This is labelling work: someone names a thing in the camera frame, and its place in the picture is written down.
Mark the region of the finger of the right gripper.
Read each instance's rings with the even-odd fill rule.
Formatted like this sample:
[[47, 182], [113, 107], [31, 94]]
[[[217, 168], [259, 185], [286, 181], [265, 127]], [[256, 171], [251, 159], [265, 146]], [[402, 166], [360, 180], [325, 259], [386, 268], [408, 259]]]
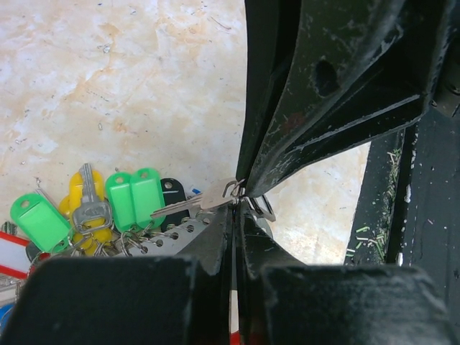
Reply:
[[459, 33], [457, 1], [300, 1], [293, 60], [245, 193], [424, 115]]
[[236, 178], [254, 166], [280, 101], [300, 21], [300, 1], [245, 1], [247, 19], [246, 110]]

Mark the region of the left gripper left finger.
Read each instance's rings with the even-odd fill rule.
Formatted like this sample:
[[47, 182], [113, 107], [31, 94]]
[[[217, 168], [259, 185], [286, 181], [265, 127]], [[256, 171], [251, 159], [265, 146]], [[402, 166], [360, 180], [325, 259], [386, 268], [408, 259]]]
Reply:
[[172, 303], [173, 344], [228, 344], [233, 208], [220, 207], [178, 257]]

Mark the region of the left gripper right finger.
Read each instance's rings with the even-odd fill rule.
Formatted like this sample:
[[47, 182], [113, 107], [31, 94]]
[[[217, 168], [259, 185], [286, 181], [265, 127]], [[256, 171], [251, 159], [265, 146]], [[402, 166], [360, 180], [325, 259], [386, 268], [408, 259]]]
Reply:
[[234, 212], [239, 333], [243, 344], [304, 344], [306, 266], [257, 225], [246, 206]]

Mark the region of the black headed key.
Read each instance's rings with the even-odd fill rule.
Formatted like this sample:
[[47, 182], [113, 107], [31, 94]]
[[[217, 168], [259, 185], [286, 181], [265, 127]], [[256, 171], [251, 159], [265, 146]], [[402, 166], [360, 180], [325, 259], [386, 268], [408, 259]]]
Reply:
[[243, 182], [244, 180], [238, 181], [235, 178], [217, 180], [202, 193], [196, 194], [188, 200], [173, 203], [153, 211], [150, 217], [154, 221], [193, 207], [199, 207], [202, 211], [209, 211], [232, 203], [237, 200], [239, 189]]

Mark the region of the green key tag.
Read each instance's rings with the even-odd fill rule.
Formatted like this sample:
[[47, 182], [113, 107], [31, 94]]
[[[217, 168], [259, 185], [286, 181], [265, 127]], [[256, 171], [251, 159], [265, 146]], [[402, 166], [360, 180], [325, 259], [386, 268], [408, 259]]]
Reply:
[[161, 226], [165, 217], [152, 218], [151, 214], [165, 207], [161, 178], [158, 171], [142, 168], [136, 171], [130, 180], [132, 202], [136, 224], [141, 228]]
[[58, 253], [69, 247], [69, 222], [43, 196], [20, 196], [13, 202], [10, 216], [42, 252]]
[[105, 182], [106, 195], [111, 204], [115, 227], [125, 232], [135, 224], [134, 207], [131, 193], [132, 175], [127, 172], [116, 172]]

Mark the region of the yellow key tag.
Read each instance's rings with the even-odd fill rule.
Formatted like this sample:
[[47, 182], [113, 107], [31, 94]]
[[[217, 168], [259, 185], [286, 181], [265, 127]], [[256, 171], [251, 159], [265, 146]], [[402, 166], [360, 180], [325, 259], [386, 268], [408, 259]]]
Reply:
[[105, 200], [104, 179], [90, 164], [84, 164], [69, 182], [69, 194], [58, 210], [73, 228], [72, 243], [87, 256], [100, 244], [111, 241], [112, 211]]

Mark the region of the red key tag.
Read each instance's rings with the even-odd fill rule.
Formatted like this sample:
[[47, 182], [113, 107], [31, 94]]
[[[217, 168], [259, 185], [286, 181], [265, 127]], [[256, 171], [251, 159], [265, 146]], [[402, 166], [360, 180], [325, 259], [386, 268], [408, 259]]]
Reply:
[[24, 280], [49, 257], [30, 240], [1, 232], [1, 274]]

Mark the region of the blue key tag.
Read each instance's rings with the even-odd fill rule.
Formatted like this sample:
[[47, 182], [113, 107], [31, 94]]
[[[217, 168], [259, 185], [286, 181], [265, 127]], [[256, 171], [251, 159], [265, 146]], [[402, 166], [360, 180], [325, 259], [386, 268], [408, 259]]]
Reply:
[[10, 303], [10, 304], [6, 304], [0, 307], [1, 326], [6, 325], [7, 321], [9, 320], [10, 315], [12, 314], [14, 306], [15, 306], [14, 303]]

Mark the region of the silver key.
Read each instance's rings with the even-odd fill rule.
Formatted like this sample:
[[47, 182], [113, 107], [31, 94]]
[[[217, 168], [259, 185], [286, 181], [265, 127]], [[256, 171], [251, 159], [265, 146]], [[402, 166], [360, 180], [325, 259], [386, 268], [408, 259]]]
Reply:
[[79, 173], [83, 180], [83, 187], [80, 206], [72, 214], [75, 229], [80, 234], [86, 235], [109, 228], [112, 224], [111, 206], [97, 195], [91, 164], [85, 163]]

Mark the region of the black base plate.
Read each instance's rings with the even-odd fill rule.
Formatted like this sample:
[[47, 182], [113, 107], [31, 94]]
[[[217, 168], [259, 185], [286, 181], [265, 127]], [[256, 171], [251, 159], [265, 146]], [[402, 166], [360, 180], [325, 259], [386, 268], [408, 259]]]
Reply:
[[459, 317], [459, 117], [371, 143], [344, 262], [419, 267]]

